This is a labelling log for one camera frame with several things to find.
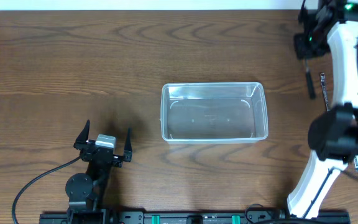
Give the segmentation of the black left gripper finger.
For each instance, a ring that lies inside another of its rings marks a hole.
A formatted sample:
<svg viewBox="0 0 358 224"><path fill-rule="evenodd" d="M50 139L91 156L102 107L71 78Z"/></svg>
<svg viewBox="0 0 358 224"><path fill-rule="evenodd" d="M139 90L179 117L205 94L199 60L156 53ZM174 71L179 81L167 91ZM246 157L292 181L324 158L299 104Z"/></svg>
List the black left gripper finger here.
<svg viewBox="0 0 358 224"><path fill-rule="evenodd" d="M131 162L132 160L132 144L131 144L131 129L128 129L126 141L124 145L124 158L123 161Z"/></svg>
<svg viewBox="0 0 358 224"><path fill-rule="evenodd" d="M87 140L89 138L89 131L90 131L90 120L87 120L85 123L84 128L76 138L73 147L75 149L79 149L82 146L87 145Z"/></svg>

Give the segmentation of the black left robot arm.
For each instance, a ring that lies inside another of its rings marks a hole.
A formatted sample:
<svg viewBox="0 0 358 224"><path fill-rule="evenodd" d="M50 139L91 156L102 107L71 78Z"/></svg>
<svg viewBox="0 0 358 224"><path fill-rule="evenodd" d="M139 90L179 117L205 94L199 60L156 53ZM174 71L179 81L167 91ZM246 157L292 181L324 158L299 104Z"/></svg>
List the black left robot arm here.
<svg viewBox="0 0 358 224"><path fill-rule="evenodd" d="M121 168L132 160L131 131L128 130L122 155L115 154L116 138L100 134L89 138L90 121L76 138L73 147L79 150L79 159L88 164L84 173L71 176L65 186L69 198L68 218L65 223L117 223L117 213L103 208L103 198L112 168Z"/></svg>

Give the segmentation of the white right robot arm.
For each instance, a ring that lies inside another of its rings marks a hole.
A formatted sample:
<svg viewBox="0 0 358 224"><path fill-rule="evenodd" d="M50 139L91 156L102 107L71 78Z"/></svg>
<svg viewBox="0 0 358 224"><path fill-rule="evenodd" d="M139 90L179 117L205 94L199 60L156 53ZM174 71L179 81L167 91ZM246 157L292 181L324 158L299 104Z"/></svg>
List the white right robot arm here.
<svg viewBox="0 0 358 224"><path fill-rule="evenodd" d="M337 177L358 156L358 1L319 1L313 11L302 6L303 32L293 38L296 56L307 61L331 54L331 108L308 131L308 163L287 197L291 217L310 221Z"/></svg>

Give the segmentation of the silver combination wrench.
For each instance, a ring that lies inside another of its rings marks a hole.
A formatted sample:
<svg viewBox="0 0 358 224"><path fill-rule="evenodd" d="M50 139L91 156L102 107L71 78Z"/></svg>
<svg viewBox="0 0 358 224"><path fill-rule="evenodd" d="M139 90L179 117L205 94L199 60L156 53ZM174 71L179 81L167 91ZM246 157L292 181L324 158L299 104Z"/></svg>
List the silver combination wrench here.
<svg viewBox="0 0 358 224"><path fill-rule="evenodd" d="M321 89L323 92L323 98L324 98L324 104L326 107L326 111L329 111L329 100L328 100L328 94L326 91L326 77L325 77L325 73L321 72L319 74L320 76L320 85L321 85Z"/></svg>

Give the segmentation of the black handled hammer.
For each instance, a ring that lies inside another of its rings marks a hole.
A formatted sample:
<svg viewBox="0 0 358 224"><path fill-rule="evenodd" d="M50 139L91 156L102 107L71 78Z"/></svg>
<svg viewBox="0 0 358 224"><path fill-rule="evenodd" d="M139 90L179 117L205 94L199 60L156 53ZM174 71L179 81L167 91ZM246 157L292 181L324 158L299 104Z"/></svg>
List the black handled hammer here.
<svg viewBox="0 0 358 224"><path fill-rule="evenodd" d="M311 77L310 67L308 65L308 60L307 59L305 59L304 62L305 62L305 69L306 69L305 77L306 77L306 84L307 84L307 88L308 88L309 98L311 100L314 100L316 98L316 93L314 91L314 86L313 86L313 80L312 80L312 77Z"/></svg>

